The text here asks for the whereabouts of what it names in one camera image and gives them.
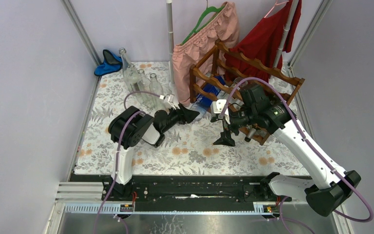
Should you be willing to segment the dark green wine bottle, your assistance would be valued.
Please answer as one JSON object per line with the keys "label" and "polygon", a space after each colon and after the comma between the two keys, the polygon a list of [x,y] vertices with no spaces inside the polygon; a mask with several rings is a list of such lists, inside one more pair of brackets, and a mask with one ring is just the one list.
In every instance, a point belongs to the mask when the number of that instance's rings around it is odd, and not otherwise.
{"label": "dark green wine bottle", "polygon": [[257,133],[257,129],[256,128],[253,128],[253,127],[249,128],[248,133],[247,133],[246,137],[244,138],[244,140],[246,142],[250,142],[254,138],[254,136],[256,135],[256,133]]}

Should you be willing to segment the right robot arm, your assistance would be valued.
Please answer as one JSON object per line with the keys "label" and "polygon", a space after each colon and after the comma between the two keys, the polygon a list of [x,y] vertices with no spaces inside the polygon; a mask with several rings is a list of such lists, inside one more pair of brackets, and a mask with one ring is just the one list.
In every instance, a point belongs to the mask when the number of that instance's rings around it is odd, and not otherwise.
{"label": "right robot arm", "polygon": [[361,181],[355,171],[346,171],[335,163],[307,134],[301,122],[285,103],[273,104],[263,88],[251,83],[240,89],[243,106],[227,109],[223,117],[223,131],[215,145],[235,146],[231,134],[251,125],[265,129],[284,144],[310,175],[301,179],[273,172],[260,181],[260,194],[271,201],[277,196],[305,201],[319,215],[330,215],[349,198]]}

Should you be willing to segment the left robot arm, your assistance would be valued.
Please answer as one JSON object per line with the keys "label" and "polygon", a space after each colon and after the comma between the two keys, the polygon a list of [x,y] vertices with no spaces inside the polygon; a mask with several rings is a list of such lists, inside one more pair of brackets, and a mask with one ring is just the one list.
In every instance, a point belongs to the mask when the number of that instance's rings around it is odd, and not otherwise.
{"label": "left robot arm", "polygon": [[118,147],[111,176],[104,182],[104,198],[126,200],[131,196],[132,160],[135,146],[140,141],[157,148],[163,143],[166,131],[177,124],[192,123],[199,114],[182,104],[169,111],[158,110],[153,116],[130,106],[114,118],[108,127],[108,133],[111,141],[117,143]]}

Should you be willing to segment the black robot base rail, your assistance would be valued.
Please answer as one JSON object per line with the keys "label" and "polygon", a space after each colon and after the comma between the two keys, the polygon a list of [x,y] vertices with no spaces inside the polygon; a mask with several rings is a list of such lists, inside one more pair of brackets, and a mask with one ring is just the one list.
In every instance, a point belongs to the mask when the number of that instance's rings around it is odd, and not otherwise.
{"label": "black robot base rail", "polygon": [[135,175],[125,185],[102,179],[102,198],[128,201],[137,212],[247,212],[254,202],[277,207],[262,176]]}

